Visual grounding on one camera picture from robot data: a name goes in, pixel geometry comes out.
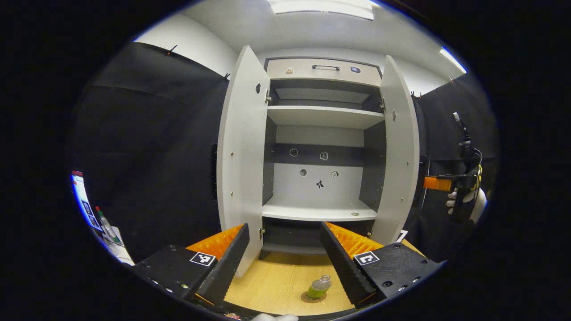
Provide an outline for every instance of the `white wall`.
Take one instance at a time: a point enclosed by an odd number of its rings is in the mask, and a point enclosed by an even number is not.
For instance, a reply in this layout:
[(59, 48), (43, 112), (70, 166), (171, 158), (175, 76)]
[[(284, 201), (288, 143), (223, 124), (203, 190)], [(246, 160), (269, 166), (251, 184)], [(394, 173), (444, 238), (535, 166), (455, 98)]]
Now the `white wall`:
[(191, 18), (176, 14), (159, 22), (135, 42), (148, 43), (180, 54), (224, 76), (234, 70), (238, 54), (222, 39)]
[[(381, 68), (381, 72), (384, 72), (385, 59), (387, 57), (380, 53), (345, 48), (291, 48), (256, 53), (256, 56), (258, 56), (262, 65), (266, 61), (266, 58), (272, 57), (316, 56), (349, 59), (377, 65)], [(409, 90), (414, 91), (417, 96), (419, 93), (426, 94), (450, 81), (450, 79), (444, 79), (418, 65), (397, 59), (396, 57), (393, 58), (403, 73), (404, 80), (407, 82)]]

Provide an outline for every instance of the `wooden floor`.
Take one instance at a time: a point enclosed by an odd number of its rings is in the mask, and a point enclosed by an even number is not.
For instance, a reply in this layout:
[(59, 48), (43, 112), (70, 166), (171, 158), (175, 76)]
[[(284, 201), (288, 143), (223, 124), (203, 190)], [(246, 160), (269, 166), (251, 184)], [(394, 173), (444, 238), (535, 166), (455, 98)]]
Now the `wooden floor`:
[[(402, 243), (419, 252), (406, 240)], [(324, 274), (330, 275), (332, 281), (327, 298), (318, 303), (303, 302), (301, 294)], [(279, 252), (255, 260), (242, 278), (234, 277), (224, 300), (273, 314), (318, 315), (355, 307), (349, 302), (329, 257)]]

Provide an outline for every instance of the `drawer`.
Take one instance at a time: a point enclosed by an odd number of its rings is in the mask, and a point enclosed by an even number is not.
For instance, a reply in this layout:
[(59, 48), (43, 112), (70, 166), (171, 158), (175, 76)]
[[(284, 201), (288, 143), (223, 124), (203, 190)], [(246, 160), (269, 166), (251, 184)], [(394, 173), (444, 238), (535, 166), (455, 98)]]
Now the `drawer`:
[[(351, 71), (357, 68), (358, 73)], [(270, 80), (278, 79), (324, 79), (360, 85), (379, 87), (381, 76), (375, 66), (361, 63), (321, 59), (321, 58), (284, 58), (269, 59), (266, 69)]]

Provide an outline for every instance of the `ceiling light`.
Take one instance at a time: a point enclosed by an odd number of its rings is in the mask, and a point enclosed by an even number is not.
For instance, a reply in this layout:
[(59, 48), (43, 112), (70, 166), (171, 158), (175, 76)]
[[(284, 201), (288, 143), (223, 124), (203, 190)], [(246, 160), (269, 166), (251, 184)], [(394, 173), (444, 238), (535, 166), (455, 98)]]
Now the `ceiling light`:
[(446, 49), (444, 49), (444, 47), (440, 49), (440, 53), (444, 57), (448, 58), (448, 60), (450, 60), (456, 67), (458, 67), (458, 69), (462, 70), (464, 74), (466, 73), (466, 69), (464, 69), (464, 67), (462, 67), (462, 65), (458, 61), (456, 61), (456, 59), (454, 59), (454, 57), (452, 57), (452, 55)]
[(340, 13), (373, 20), (370, 0), (268, 0), (275, 14), (301, 11)]

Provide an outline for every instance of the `green liquid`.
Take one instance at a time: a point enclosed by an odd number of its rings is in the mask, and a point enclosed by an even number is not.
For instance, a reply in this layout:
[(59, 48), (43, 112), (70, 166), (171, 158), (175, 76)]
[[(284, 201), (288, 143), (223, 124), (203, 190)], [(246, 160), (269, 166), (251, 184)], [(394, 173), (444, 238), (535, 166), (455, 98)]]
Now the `green liquid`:
[(305, 295), (309, 300), (316, 300), (319, 299), (323, 296), (323, 294), (325, 294), (325, 292), (327, 292), (327, 290), (321, 290), (318, 291), (316, 289), (314, 289), (313, 287), (309, 287), (309, 290), (307, 290), (307, 294)]

